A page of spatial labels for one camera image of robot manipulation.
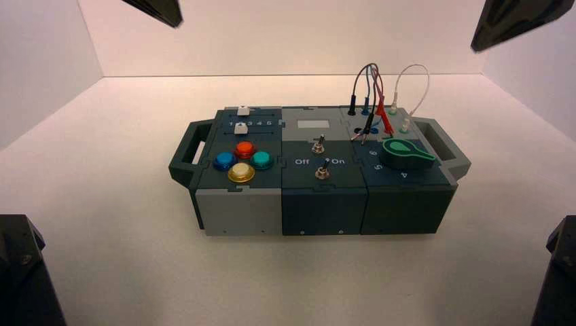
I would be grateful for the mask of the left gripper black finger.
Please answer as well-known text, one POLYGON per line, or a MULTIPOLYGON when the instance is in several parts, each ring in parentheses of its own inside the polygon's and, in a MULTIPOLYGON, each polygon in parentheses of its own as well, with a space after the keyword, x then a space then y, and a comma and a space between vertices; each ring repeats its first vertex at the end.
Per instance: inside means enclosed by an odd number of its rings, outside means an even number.
POLYGON ((179 2, 176 0, 145 0, 144 4, 150 14, 163 21, 182 21, 179 2))
POLYGON ((179 26, 178 0, 123 0, 123 2, 170 27, 179 26))

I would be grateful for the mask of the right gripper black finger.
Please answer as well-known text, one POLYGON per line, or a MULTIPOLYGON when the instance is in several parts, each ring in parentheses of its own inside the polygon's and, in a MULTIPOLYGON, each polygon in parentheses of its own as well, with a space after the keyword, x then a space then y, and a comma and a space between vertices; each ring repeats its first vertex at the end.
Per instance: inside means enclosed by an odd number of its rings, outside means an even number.
POLYGON ((545 24, 551 23, 559 19, 560 17, 565 15, 568 11, 570 11, 575 4, 575 0, 504 0, 504 1, 522 1, 522 11, 525 12, 527 15, 527 22, 526 24, 522 25, 521 33, 519 35, 525 34, 533 29, 537 29, 545 24))
POLYGON ((485 1, 471 49, 482 52, 521 33, 527 15, 522 11, 522 1, 485 1))

